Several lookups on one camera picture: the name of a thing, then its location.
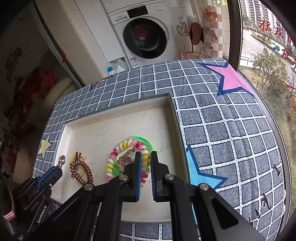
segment metal screw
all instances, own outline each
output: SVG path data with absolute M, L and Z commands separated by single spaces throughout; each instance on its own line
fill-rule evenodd
M 84 185 L 84 190 L 89 191 L 89 190 L 91 190 L 92 188 L 93 188 L 93 185 L 90 184 L 90 183 L 87 183 L 87 184 Z
M 202 189 L 202 190 L 206 191 L 206 190 L 208 190 L 208 189 L 209 189 L 209 185 L 208 185 L 208 184 L 206 184 L 206 183 L 201 183 L 201 184 L 200 184 L 200 189 Z
M 173 180 L 174 175 L 173 174 L 167 174 L 167 175 L 165 175 L 165 178 L 168 179 L 168 180 Z
M 122 174 L 122 175 L 119 176 L 119 179 L 122 180 L 122 181 L 126 181 L 128 179 L 128 176 Z

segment washing machine door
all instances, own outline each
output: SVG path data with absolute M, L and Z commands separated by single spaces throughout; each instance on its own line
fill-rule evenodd
M 148 18 L 136 18 L 130 21 L 124 28 L 123 39 L 131 52 L 146 59 L 161 56 L 167 46 L 167 37 L 163 28 Z

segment washing machine control panel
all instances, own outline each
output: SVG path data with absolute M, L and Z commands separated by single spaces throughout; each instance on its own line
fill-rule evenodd
M 135 18 L 142 15 L 148 14 L 148 10 L 146 6 L 140 6 L 136 8 L 132 8 L 127 10 L 129 18 Z
M 152 3 L 148 5 L 135 6 L 134 8 L 128 7 L 126 11 L 116 13 L 114 15 L 109 15 L 112 24 L 117 24 L 128 19 L 140 17 L 147 14 L 162 13 L 167 11 L 165 8 L 165 3 Z

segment square tray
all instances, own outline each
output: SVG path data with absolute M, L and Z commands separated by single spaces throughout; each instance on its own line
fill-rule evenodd
M 52 187 L 52 198 L 63 203 L 81 184 L 71 178 L 69 163 L 78 151 L 87 156 L 94 185 L 107 182 L 106 166 L 114 146 L 129 136 L 147 139 L 158 152 L 159 162 L 169 167 L 170 173 L 188 182 L 184 145 L 176 113 L 170 96 L 158 95 L 128 104 L 111 107 L 66 123 L 55 153 L 66 156 L 63 176 Z M 140 201 L 123 203 L 122 220 L 130 222 L 170 221 L 169 203 L 153 201 L 151 175 L 141 189 Z

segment copper coil hair tie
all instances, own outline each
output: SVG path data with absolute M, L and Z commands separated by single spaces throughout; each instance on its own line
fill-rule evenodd
M 76 152 L 75 160 L 71 163 L 70 169 L 71 169 L 71 173 L 72 173 L 73 177 L 76 178 L 76 180 L 84 186 L 85 184 L 93 183 L 94 181 L 93 181 L 93 176 L 92 176 L 91 169 L 89 168 L 89 166 L 84 161 L 79 160 L 80 155 L 81 155 L 81 153 Z M 84 181 L 82 179 L 82 176 L 80 176 L 77 173 L 76 170 L 77 170 L 78 166 L 83 167 L 83 169 L 87 175 L 87 182 Z

